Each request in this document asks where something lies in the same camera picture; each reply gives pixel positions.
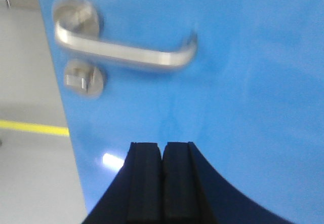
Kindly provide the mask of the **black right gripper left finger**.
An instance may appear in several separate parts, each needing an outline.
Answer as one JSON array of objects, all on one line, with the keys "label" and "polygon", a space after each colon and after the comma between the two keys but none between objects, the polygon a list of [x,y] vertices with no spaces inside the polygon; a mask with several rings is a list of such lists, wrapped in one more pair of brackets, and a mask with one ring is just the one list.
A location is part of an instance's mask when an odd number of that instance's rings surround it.
[{"label": "black right gripper left finger", "polygon": [[157,143],[131,143],[124,165],[84,223],[162,223]]}]

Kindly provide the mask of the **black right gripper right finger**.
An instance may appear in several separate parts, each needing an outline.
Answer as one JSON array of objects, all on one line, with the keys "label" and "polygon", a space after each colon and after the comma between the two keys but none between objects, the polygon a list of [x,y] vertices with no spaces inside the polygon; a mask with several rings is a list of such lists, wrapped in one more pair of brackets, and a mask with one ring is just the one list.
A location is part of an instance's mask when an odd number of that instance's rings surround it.
[{"label": "black right gripper right finger", "polygon": [[163,172],[165,223],[286,223],[231,185],[193,142],[169,142]]}]

